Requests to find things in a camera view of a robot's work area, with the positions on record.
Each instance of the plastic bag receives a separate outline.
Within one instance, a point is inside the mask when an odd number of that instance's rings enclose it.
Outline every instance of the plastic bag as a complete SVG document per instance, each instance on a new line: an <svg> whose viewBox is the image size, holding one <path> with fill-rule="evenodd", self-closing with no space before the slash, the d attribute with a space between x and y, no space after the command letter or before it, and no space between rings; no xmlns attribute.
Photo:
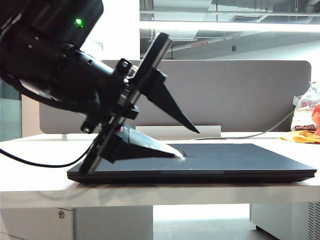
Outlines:
<svg viewBox="0 0 320 240"><path fill-rule="evenodd" d="M315 132L319 125L312 119L312 113L320 103L320 82L310 82L310 88L301 97L294 96L294 115L291 122L291 131L308 130Z"/></svg>

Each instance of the white wall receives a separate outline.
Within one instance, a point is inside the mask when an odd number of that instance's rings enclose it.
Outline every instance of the white wall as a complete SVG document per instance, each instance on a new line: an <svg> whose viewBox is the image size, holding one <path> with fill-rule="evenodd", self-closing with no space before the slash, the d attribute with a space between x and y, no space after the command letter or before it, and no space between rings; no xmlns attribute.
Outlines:
<svg viewBox="0 0 320 240"><path fill-rule="evenodd" d="M215 57L215 60L306 60L311 64L311 80L320 79L320 41L273 47Z"/></svg>
<svg viewBox="0 0 320 240"><path fill-rule="evenodd" d="M96 24L83 51L102 60L140 58L139 1L103 0L103 16ZM92 41L103 43L103 51L97 51ZM22 136L41 134L39 127L39 103L22 97Z"/></svg>

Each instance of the fluorescent light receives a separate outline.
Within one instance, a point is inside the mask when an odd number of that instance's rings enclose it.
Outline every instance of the fluorescent light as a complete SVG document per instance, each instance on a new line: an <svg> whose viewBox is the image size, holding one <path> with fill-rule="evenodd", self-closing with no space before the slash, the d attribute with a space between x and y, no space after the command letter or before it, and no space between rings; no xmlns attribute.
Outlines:
<svg viewBox="0 0 320 240"><path fill-rule="evenodd" d="M320 33L320 24L239 23L214 21L140 21L140 29L167 31L209 30L220 32L296 32Z"/></svg>

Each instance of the yellow cloth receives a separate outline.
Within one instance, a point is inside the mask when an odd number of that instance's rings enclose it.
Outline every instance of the yellow cloth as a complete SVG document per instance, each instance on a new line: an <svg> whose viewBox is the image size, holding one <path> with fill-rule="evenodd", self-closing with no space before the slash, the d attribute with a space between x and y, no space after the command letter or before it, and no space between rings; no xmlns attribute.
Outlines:
<svg viewBox="0 0 320 240"><path fill-rule="evenodd" d="M292 141L296 143L320 144L320 136L306 130L289 131L284 133L280 138L282 140Z"/></svg>

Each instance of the white desk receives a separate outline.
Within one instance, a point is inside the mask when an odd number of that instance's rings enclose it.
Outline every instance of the white desk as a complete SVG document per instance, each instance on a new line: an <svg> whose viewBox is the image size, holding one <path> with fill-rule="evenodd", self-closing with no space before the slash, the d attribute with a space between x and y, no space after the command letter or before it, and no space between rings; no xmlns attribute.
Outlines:
<svg viewBox="0 0 320 240"><path fill-rule="evenodd" d="M266 136L269 138L203 140L201 143L254 143L320 169L320 161L314 157L316 153L319 153L320 145L280 140L278 133L270 133ZM94 137L94 135L70 134L67 140L61 140L60 134L43 134L2 142L0 146L16 156L33 162L62 164L71 162L80 156ZM195 143L195 141L167 143ZM0 155L2 215L4 211L21 208L29 208L34 211L35 208L72 210L80 207L126 206L146 207L146 211L149 212L152 211L154 205L320 202L318 172L314 178L290 184L163 184L88 187L67 179L66 172L70 168L47 169L28 166ZM113 229L120 222L121 220L115 221Z"/></svg>

